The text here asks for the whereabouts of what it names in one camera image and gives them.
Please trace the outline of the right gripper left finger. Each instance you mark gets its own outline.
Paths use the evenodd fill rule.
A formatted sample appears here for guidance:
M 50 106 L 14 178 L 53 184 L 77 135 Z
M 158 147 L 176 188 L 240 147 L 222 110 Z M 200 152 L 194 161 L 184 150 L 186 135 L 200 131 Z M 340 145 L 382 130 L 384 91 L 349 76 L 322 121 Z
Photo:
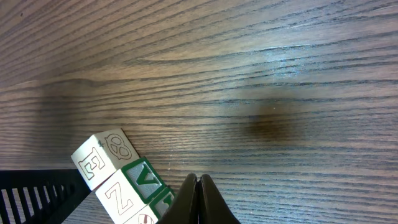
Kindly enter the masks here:
M 197 224 L 197 176 L 188 174 L 171 206 L 157 224 Z

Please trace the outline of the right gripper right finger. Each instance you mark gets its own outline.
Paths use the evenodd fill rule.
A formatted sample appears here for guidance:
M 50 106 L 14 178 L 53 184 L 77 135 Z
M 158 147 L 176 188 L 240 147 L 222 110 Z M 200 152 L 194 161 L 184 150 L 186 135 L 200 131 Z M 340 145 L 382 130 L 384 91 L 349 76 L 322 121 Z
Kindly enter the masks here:
M 199 181 L 198 222 L 201 224 L 240 224 L 227 206 L 213 179 L 203 174 Z

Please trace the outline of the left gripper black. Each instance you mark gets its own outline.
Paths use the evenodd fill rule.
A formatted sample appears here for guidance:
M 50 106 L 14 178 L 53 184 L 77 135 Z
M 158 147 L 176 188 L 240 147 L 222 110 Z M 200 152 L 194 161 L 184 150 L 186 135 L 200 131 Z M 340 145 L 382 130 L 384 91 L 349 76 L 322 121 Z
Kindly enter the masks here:
M 90 193 L 76 169 L 2 170 L 1 223 L 63 223 Z

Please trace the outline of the yellow block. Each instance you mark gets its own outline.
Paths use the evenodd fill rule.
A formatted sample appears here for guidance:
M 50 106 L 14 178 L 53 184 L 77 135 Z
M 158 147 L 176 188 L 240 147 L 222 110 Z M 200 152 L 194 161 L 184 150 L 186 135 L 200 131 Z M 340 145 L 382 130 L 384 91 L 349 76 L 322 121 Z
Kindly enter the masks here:
M 170 187 L 166 187 L 148 205 L 133 215 L 125 224 L 155 224 L 169 209 L 175 194 Z

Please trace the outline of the white block red letters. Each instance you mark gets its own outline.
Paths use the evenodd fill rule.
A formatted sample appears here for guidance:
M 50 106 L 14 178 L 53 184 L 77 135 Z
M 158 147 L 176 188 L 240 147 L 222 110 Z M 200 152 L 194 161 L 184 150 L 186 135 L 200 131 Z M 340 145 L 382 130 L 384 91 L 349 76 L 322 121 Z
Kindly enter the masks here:
M 149 204 L 165 187 L 142 157 L 117 170 L 95 194 L 114 223 L 156 223 L 158 218 Z

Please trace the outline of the blue pictogram block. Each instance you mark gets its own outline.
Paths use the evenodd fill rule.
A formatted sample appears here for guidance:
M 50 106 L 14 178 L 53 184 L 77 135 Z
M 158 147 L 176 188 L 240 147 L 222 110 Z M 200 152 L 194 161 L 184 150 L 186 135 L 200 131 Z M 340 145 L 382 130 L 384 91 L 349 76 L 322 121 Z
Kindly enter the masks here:
M 91 135 L 71 155 L 90 190 L 97 189 L 118 169 L 138 158 L 139 154 L 121 128 Z

